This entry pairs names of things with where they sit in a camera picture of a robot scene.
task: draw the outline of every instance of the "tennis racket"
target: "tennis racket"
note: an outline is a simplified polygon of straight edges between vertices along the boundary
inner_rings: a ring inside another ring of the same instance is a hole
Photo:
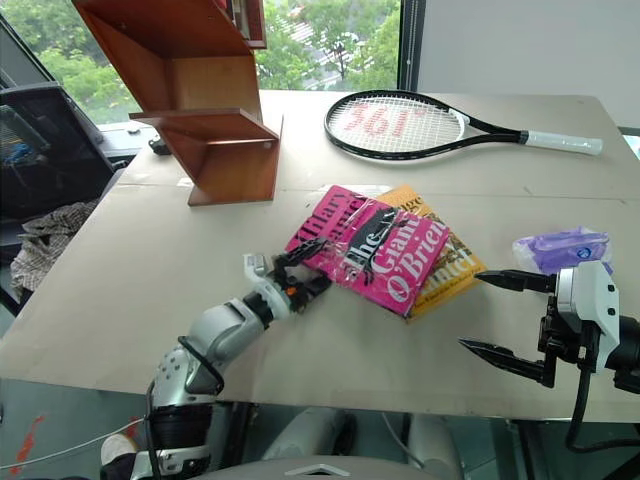
[[[469,136],[469,127],[480,132]],[[434,98],[400,90],[348,95],[329,109],[324,128],[334,145],[378,160],[414,160],[489,142],[589,155],[602,151],[602,140],[598,138],[499,127]]]

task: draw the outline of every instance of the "white wall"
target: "white wall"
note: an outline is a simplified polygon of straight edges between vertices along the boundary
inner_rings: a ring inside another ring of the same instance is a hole
[[[427,0],[418,90],[594,95],[640,127],[640,1]]]

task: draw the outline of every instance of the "wooden shelf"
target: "wooden shelf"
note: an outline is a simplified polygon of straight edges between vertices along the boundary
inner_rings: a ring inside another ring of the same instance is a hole
[[[214,0],[73,1],[144,110],[130,117],[156,127],[193,179],[190,205],[273,198],[279,138],[262,124],[251,50],[264,47],[259,0],[251,40]]]
[[[273,199],[279,135],[241,109],[145,112],[131,117],[162,132],[196,185],[189,205]]]

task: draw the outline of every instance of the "robotic arm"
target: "robotic arm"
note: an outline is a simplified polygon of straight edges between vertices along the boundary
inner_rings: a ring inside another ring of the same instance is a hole
[[[275,257],[270,272],[264,256],[244,256],[252,291],[205,311],[160,362],[147,391],[149,450],[137,454],[132,480],[190,478],[207,469],[206,437],[213,404],[224,388],[222,373],[273,320],[301,312],[330,286],[326,276],[301,281],[289,272],[325,243],[316,239]]]
[[[553,388],[557,359],[577,364],[580,383],[566,446],[577,453],[614,447],[638,447],[640,440],[612,440],[576,445],[584,416],[590,377],[605,368],[615,371],[614,386],[640,394],[640,323],[619,312],[618,289],[600,262],[583,262],[557,275],[519,270],[487,271],[477,278],[509,290],[549,293],[540,321],[538,351],[544,360],[518,358],[513,351],[471,339],[459,342],[500,369]]]

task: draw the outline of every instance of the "window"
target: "window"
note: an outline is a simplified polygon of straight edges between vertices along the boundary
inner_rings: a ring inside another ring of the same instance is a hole
[[[140,110],[70,0],[0,0],[0,13],[94,123]]]
[[[260,87],[396,88],[401,3],[264,0]],[[0,0],[0,13],[94,123],[124,122],[140,110],[71,0]]]
[[[267,50],[260,87],[396,88],[400,0],[264,1]]]

